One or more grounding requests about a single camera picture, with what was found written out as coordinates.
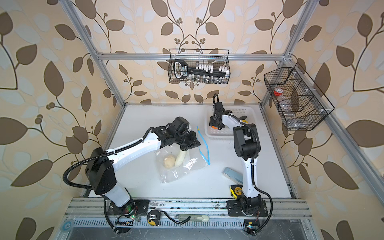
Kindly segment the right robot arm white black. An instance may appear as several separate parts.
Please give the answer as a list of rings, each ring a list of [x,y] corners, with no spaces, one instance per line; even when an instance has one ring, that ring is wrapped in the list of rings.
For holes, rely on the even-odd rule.
[[[253,216],[263,210],[268,212],[270,219],[273,213],[272,197],[257,186],[257,158],[261,151],[257,127],[243,122],[230,110],[225,110],[222,102],[214,102],[213,111],[209,126],[218,130],[225,127],[232,129],[235,153],[243,159],[243,187],[240,198],[243,214]]]

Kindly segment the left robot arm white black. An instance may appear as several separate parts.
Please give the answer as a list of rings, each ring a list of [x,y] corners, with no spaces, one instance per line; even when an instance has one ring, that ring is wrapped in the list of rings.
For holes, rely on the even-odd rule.
[[[96,195],[110,200],[118,208],[127,208],[134,204],[128,190],[122,187],[117,179],[116,172],[128,163],[150,152],[177,144],[181,151],[197,148],[201,143],[195,131],[190,130],[190,123],[177,117],[166,126],[150,127],[140,139],[118,148],[99,151],[99,155],[90,157],[70,166],[63,173],[63,181],[71,187],[88,189]],[[69,174],[77,167],[86,164],[86,176],[89,185],[76,184],[69,180]]]

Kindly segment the white radish with green leaves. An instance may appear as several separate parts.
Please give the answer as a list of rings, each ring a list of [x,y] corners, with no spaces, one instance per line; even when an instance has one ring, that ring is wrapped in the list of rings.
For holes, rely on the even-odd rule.
[[[176,157],[175,165],[174,165],[176,168],[183,164],[186,155],[187,155],[186,151],[180,151],[179,152],[179,154]]]

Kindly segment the clear zip bag blue zipper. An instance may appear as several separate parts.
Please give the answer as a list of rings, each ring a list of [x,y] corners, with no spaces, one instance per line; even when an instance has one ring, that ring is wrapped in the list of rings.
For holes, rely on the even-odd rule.
[[[163,184],[177,181],[192,171],[211,164],[209,147],[200,128],[197,128],[197,140],[202,144],[188,151],[181,151],[180,146],[173,144],[156,151],[156,166],[159,181]]]

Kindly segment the beige potato toy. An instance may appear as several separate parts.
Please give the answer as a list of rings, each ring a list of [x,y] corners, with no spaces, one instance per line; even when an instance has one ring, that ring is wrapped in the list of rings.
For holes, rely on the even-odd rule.
[[[169,155],[164,158],[163,165],[166,169],[171,169],[175,166],[176,158],[173,155]]]

